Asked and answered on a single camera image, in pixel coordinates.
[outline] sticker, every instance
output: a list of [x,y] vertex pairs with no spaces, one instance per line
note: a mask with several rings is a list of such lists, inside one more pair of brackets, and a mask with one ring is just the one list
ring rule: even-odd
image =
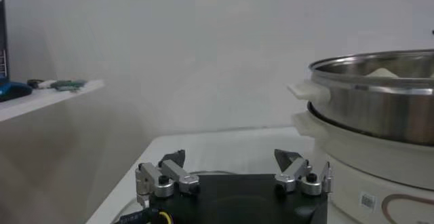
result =
[[369,210],[370,212],[375,211],[377,198],[373,195],[370,195],[366,192],[360,192],[359,195],[359,205],[363,208]]

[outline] screw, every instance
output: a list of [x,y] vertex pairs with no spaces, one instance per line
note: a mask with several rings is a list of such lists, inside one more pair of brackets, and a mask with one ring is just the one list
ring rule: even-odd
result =
[[318,179],[318,176],[314,173],[310,173],[306,176],[306,181],[308,183],[316,183]]
[[160,185],[166,185],[169,183],[169,177],[166,175],[161,175],[160,177],[158,177],[158,184]]

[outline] blue device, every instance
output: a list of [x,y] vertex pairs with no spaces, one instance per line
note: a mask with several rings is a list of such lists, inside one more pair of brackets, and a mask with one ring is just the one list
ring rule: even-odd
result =
[[32,94],[24,83],[9,80],[9,51],[7,48],[5,0],[0,0],[0,102]]

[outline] silver metal bracket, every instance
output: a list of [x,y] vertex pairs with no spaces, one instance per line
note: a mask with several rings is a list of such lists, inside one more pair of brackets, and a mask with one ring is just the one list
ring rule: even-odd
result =
[[327,162],[321,171],[321,174],[317,176],[315,173],[310,173],[301,179],[302,192],[316,196],[321,193],[332,192],[332,169],[330,163]]
[[136,170],[136,193],[138,202],[146,199],[145,195],[154,193],[159,198],[167,198],[174,194],[174,181],[163,175],[152,163],[140,164]]
[[199,177],[194,174],[189,174],[174,161],[163,161],[161,163],[161,172],[171,179],[174,179],[179,184],[179,190],[182,193],[195,195],[200,192]]
[[298,157],[285,171],[275,175],[276,184],[282,186],[286,193],[293,192],[296,189],[297,180],[306,176],[311,170],[312,166],[308,161]]

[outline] white countertop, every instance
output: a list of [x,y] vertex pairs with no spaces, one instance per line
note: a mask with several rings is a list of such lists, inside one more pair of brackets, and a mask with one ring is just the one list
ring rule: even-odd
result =
[[[226,170],[239,174],[270,174],[279,172],[274,158],[274,149],[299,152],[303,157],[323,161],[315,142],[308,137],[299,136],[294,128],[273,128],[259,130],[240,130],[162,136],[156,138],[128,170],[117,186],[103,201],[87,224],[112,223],[118,213],[136,198],[135,173],[142,162],[156,164],[166,153],[177,150],[186,151],[184,169]],[[355,223],[329,204],[328,223]]]

